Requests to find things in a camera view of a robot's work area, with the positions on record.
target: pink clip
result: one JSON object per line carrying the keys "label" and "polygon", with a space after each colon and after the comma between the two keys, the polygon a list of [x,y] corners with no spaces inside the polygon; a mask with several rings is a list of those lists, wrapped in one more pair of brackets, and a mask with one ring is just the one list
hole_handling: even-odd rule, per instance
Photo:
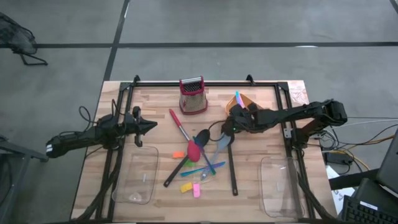
{"label": "pink clip", "polygon": [[200,197],[200,184],[193,184],[193,197]]}

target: red handle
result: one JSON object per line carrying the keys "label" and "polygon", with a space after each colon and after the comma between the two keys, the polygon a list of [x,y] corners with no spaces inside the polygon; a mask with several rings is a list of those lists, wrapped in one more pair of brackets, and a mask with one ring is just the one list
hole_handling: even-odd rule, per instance
{"label": "red handle", "polygon": [[177,126],[178,126],[178,127],[181,126],[181,123],[180,123],[180,121],[178,120],[177,116],[175,115],[174,111],[171,110],[171,109],[169,109],[169,112],[170,112],[170,114],[172,115],[173,120],[175,121],[175,123],[177,124]]}

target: wooden table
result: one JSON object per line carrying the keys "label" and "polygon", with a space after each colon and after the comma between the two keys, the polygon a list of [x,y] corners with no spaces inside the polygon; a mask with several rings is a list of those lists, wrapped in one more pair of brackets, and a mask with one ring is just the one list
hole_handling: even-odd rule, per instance
{"label": "wooden table", "polygon": [[[104,83],[96,119],[110,114],[111,100],[116,100],[118,97],[119,84],[120,82]],[[289,88],[293,106],[300,106],[306,101],[308,102],[303,81],[289,81]],[[180,177],[178,175],[168,188],[163,186],[166,178],[180,162],[180,159],[172,159],[172,153],[185,151],[187,148],[187,141],[169,115],[169,108],[174,109],[187,133],[194,136],[202,129],[208,128],[211,123],[226,118],[224,106],[234,96],[236,90],[237,87],[206,87],[209,104],[207,111],[197,115],[184,116],[178,107],[180,92],[177,87],[134,88],[132,105],[141,107],[144,119],[158,122],[157,127],[143,136],[142,140],[144,146],[153,146],[158,149],[159,164],[150,202],[145,205],[116,202],[114,222],[276,222],[291,220],[291,218],[270,217],[261,208],[263,197],[268,202],[270,199],[274,199],[276,202],[280,200],[278,194],[274,193],[279,187],[274,180],[265,180],[259,183],[259,167],[262,159],[264,159],[263,162],[270,164],[285,159],[284,142],[279,125],[260,134],[239,133],[236,135],[232,147],[238,196],[234,197],[231,193],[228,164],[218,168],[216,176],[212,177],[210,181],[201,184],[200,198],[193,198],[191,192],[180,193],[182,184],[195,181],[198,176]],[[277,110],[273,88],[239,87],[239,91],[263,108]],[[297,122],[297,126],[301,127],[307,123],[308,120],[301,120]],[[211,129],[212,138],[217,138],[220,126],[221,124],[215,125]],[[134,136],[129,136],[126,139],[124,150],[128,151],[134,147]],[[205,147],[208,157],[212,156],[215,149],[215,142],[209,142]],[[86,159],[72,218],[78,217],[98,193],[105,157],[106,151],[99,150]],[[312,192],[326,210],[336,216],[320,149],[315,146],[306,148],[304,160]],[[227,150],[220,154],[218,161],[228,162]],[[263,187],[268,190],[263,196],[260,194],[260,184],[268,184]],[[105,203],[104,210],[108,211],[108,203]]]}

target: keyboard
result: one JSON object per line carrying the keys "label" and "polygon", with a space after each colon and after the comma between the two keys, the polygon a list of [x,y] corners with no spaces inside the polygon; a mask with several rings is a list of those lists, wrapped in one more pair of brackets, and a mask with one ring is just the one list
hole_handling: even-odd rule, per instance
{"label": "keyboard", "polygon": [[373,205],[344,196],[342,209],[343,221],[374,224],[398,224],[398,216],[380,210]]}

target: red spoon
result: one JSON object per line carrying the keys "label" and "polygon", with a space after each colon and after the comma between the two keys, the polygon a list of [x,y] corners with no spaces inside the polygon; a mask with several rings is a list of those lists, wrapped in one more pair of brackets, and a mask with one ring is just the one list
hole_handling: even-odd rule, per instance
{"label": "red spoon", "polygon": [[169,109],[170,114],[173,117],[174,122],[177,124],[177,126],[180,128],[182,134],[185,136],[185,138],[188,140],[188,148],[187,148],[187,155],[188,158],[192,162],[198,162],[200,159],[200,148],[197,146],[190,138],[188,133],[184,130],[182,127],[180,121],[178,120],[177,116],[175,115],[174,111]]}

